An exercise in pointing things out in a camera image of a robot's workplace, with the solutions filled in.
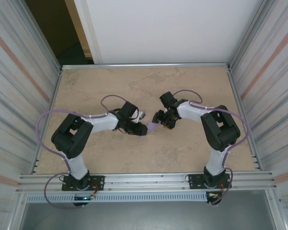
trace perforated metal strip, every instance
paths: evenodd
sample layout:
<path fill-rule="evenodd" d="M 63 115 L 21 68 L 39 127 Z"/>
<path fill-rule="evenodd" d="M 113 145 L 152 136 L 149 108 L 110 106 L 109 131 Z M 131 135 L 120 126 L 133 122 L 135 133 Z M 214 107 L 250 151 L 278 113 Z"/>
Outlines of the perforated metal strip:
<path fill-rule="evenodd" d="M 48 199 L 53 203 L 88 202 L 75 201 L 75 196 L 84 194 L 51 194 Z M 155 202 L 155 201 L 207 201 L 206 192 L 149 192 L 149 193 L 97 193 L 90 202 Z M 43 194 L 31 194 L 27 203 L 46 203 Z"/>

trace corrugated metal wall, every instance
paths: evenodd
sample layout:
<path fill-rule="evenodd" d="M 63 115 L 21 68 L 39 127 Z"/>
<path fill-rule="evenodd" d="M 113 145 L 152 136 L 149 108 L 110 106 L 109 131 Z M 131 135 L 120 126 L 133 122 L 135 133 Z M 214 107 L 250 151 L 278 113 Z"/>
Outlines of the corrugated metal wall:
<path fill-rule="evenodd" d="M 233 65 L 259 151 L 288 214 L 288 0 L 275 0 L 242 58 Z"/>
<path fill-rule="evenodd" d="M 35 122 L 49 109 L 59 74 L 24 2 L 0 0 L 0 229 L 20 174 L 35 160 Z"/>

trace robotic arm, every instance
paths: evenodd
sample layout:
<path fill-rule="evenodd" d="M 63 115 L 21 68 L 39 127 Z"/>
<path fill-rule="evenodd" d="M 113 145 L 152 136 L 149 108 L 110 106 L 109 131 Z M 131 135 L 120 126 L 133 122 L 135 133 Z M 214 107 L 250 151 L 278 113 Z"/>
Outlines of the robotic arm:
<path fill-rule="evenodd" d="M 234 119 L 228 113 L 192 107 L 185 99 L 178 101 L 171 92 L 163 94 L 160 100 L 165 110 L 159 110 L 155 114 L 153 123 L 160 122 L 169 129 L 173 129 L 176 121 L 182 118 L 203 124 L 207 141 L 212 147 L 209 162 L 204 167 L 204 183 L 206 187 L 215 188 L 225 177 L 227 149 L 240 137 L 240 130 Z M 224 105 L 216 108 L 227 110 Z"/>
<path fill-rule="evenodd" d="M 144 117 L 145 113 L 130 102 L 126 102 L 120 109 L 109 111 L 105 115 L 92 116 L 90 119 L 68 114 L 52 135 L 51 142 L 67 159 L 71 169 L 71 186 L 78 190 L 88 188 L 90 173 L 84 164 L 82 151 L 91 134 L 123 129 L 127 134 L 144 136 L 147 134 L 147 127 L 139 122 Z"/>

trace beige marble surface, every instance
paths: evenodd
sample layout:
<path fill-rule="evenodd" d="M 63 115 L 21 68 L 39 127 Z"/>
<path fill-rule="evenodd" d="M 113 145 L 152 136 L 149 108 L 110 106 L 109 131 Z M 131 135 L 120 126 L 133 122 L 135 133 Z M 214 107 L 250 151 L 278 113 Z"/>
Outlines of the beige marble surface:
<path fill-rule="evenodd" d="M 224 104 L 238 112 L 225 68 L 152 68 L 152 69 L 78 69 L 65 70 L 54 108 L 68 109 L 84 115 L 104 112 L 99 104 L 108 94 L 118 94 L 146 112 L 144 124 L 163 109 L 159 97 L 181 89 L 197 91 L 206 106 Z M 188 92 L 177 98 L 196 99 Z M 107 98 L 109 109 L 123 105 L 118 98 Z M 66 114 L 51 115 L 45 144 L 55 150 L 50 138 Z M 244 136 L 242 124 L 236 121 Z M 103 131 L 92 134 L 83 151 L 91 173 L 169 173 L 200 172 L 209 159 L 208 145 L 201 124 L 180 120 L 173 130 L 159 127 L 148 136 L 124 135 Z M 233 149 L 227 166 L 236 171 L 254 170 L 248 143 Z M 66 172 L 60 157 L 42 151 L 37 173 Z"/>

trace black mounting plate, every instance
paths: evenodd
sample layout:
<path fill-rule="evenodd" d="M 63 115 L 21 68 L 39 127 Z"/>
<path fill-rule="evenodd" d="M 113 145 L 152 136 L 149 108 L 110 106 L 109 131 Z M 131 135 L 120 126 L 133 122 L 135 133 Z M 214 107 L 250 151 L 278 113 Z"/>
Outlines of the black mounting plate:
<path fill-rule="evenodd" d="M 104 190 L 105 185 L 105 176 L 89 176 L 90 181 L 94 181 L 98 185 L 98 191 Z M 76 187 L 71 185 L 70 177 L 64 176 L 63 183 L 62 183 L 62 191 L 80 191 Z M 86 189 L 83 191 L 94 191 L 94 188 L 89 184 Z"/>
<path fill-rule="evenodd" d="M 224 189 L 228 188 L 230 182 L 229 174 L 224 174 L 224 177 L 221 179 L 220 183 L 215 187 L 208 187 L 205 183 L 204 174 L 188 174 L 188 182 L 190 189 L 221 189 L 221 183 L 223 184 Z"/>

